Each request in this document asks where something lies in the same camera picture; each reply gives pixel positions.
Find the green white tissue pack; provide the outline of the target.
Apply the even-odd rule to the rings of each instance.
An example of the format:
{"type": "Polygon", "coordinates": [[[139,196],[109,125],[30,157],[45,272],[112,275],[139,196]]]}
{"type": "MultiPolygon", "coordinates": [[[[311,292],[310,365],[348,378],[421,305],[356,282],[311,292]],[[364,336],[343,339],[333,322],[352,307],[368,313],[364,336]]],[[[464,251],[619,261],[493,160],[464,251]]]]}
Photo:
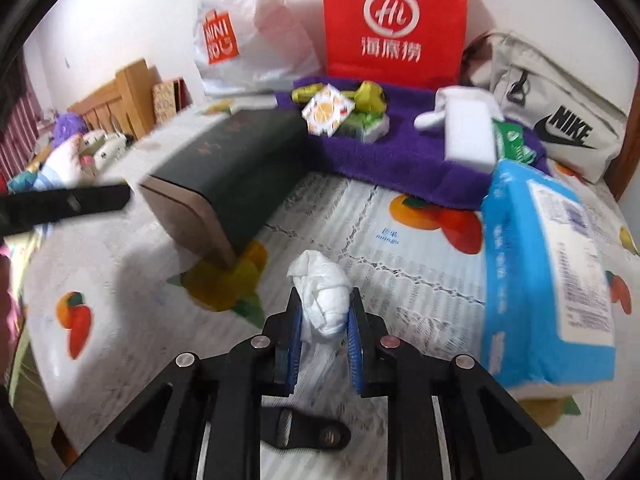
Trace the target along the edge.
{"type": "Polygon", "coordinates": [[[386,114],[352,112],[337,128],[334,136],[373,144],[390,131],[390,118],[386,114]]]}

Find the green wet wipes packet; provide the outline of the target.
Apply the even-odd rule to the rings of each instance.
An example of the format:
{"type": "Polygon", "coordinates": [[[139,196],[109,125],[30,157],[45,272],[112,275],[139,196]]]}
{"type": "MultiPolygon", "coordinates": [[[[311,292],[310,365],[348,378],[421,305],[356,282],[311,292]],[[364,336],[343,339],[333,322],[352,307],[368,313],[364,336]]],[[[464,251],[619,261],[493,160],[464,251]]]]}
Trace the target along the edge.
{"type": "Polygon", "coordinates": [[[497,159],[509,159],[532,166],[536,152],[525,143],[523,127],[513,122],[493,120],[497,159]]]}

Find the white plush toys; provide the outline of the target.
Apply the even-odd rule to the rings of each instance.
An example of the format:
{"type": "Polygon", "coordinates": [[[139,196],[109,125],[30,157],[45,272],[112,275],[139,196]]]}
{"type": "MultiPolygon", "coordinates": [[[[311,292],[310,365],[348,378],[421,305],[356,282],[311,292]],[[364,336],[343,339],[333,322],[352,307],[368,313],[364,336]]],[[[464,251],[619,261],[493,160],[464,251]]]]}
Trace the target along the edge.
{"type": "Polygon", "coordinates": [[[130,137],[121,132],[92,130],[74,134],[55,148],[41,166],[37,188],[74,188],[96,180],[126,153],[130,137]]]}

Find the red paper shopping bag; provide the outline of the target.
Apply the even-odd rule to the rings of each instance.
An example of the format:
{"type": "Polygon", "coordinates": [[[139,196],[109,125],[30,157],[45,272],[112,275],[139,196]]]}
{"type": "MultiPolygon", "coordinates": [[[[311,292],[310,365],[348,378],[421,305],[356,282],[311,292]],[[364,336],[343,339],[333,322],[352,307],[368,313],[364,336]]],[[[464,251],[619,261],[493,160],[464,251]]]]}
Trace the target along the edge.
{"type": "Polygon", "coordinates": [[[323,0],[332,77],[436,90],[456,84],[468,0],[323,0]]]}

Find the dark green gold box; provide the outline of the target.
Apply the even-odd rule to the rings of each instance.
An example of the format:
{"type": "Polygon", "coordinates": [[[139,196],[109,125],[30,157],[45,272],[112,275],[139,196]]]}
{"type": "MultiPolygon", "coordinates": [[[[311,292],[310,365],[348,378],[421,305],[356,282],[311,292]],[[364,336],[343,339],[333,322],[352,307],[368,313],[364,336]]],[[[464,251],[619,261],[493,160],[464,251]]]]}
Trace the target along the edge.
{"type": "Polygon", "coordinates": [[[140,191],[177,245],[231,269],[306,174],[297,110],[240,110],[153,169],[140,191]]]}

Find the fruit print snack packet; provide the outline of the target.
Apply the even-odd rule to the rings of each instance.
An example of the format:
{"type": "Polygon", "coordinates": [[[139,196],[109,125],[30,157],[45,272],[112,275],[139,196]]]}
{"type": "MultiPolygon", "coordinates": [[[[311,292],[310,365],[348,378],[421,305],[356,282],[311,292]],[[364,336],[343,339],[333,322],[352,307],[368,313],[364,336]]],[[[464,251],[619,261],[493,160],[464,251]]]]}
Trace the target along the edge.
{"type": "Polygon", "coordinates": [[[354,109],[355,103],[351,99],[326,84],[306,104],[302,116],[310,134],[330,138],[354,109]]]}

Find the white tissue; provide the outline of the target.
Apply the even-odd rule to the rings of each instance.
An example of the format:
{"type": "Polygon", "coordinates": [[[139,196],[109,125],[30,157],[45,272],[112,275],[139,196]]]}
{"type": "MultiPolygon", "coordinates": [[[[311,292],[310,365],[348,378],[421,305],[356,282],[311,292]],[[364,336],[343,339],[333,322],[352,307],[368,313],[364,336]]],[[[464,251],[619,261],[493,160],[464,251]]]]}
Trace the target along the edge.
{"type": "Polygon", "coordinates": [[[318,250],[305,250],[288,267],[302,300],[303,341],[325,344],[346,326],[352,282],[343,268],[318,250]]]}

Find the beige Nike waist bag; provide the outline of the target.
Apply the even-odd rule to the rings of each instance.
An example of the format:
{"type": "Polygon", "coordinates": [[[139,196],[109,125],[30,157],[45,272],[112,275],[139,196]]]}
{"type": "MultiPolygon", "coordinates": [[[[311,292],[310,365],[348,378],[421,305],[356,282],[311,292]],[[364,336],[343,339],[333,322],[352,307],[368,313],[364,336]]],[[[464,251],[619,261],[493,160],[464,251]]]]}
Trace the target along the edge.
{"type": "Polygon", "coordinates": [[[464,50],[463,78],[532,129],[548,156],[596,183],[620,154],[627,115],[515,32],[485,32],[464,50]]]}

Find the patterned brown book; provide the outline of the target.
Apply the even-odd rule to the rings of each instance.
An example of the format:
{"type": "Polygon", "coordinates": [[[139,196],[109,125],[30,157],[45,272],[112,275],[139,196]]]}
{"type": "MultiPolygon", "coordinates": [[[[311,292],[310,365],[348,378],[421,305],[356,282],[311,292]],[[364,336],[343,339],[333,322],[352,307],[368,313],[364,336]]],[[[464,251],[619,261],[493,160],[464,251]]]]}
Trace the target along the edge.
{"type": "Polygon", "coordinates": [[[155,123],[164,124],[192,104],[183,78],[168,79],[154,84],[152,101],[155,123]]]}

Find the blue tissue package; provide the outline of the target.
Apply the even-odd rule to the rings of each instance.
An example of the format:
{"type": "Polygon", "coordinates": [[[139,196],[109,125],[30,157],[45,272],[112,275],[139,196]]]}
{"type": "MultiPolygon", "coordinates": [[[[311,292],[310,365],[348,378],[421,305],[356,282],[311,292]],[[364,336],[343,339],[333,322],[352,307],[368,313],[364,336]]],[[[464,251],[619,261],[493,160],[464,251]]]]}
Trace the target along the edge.
{"type": "Polygon", "coordinates": [[[486,370],[518,399],[570,396],[611,380],[610,289],[577,195],[532,167],[503,159],[480,212],[486,370]]]}

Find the wooden headboard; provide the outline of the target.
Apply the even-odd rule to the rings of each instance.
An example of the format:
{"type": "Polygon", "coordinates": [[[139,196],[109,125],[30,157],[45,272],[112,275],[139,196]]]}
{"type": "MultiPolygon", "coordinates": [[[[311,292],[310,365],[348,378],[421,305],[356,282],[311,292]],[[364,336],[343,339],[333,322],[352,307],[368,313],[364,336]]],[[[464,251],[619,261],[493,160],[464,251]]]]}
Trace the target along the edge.
{"type": "Polygon", "coordinates": [[[139,58],[67,110],[93,130],[119,131],[140,140],[155,127],[152,89],[159,81],[156,67],[139,58]]]}

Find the purple plush toy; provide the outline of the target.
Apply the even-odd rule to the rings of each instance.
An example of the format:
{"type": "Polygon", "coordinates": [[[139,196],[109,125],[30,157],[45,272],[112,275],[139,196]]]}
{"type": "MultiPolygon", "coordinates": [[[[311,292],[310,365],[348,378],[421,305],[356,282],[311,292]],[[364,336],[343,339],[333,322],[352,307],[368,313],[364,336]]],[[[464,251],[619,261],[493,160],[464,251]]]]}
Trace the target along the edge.
{"type": "Polygon", "coordinates": [[[67,112],[58,116],[56,120],[53,129],[52,145],[54,148],[58,148],[69,138],[76,136],[76,134],[85,134],[88,131],[89,129],[84,118],[76,113],[67,112]]]}

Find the white plastic Miniso bag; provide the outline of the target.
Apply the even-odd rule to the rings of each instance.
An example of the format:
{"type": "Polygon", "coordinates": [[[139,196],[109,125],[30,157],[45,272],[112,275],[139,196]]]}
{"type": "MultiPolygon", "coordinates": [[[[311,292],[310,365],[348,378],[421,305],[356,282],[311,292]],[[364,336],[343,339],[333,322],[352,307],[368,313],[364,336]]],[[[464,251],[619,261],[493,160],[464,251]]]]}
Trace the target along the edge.
{"type": "Polygon", "coordinates": [[[286,0],[196,0],[194,63],[206,96],[284,91],[320,61],[286,0]]]}

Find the brown wooden door frame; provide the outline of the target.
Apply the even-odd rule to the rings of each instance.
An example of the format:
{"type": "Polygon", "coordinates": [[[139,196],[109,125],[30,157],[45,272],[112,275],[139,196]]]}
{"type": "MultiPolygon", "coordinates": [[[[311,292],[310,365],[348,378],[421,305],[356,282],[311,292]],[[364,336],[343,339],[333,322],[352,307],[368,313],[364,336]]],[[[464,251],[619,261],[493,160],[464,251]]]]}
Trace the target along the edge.
{"type": "Polygon", "coordinates": [[[626,191],[639,165],[640,157],[640,78],[632,96],[627,119],[626,131],[620,154],[608,165],[604,174],[604,182],[611,191],[616,202],[626,191]]]}

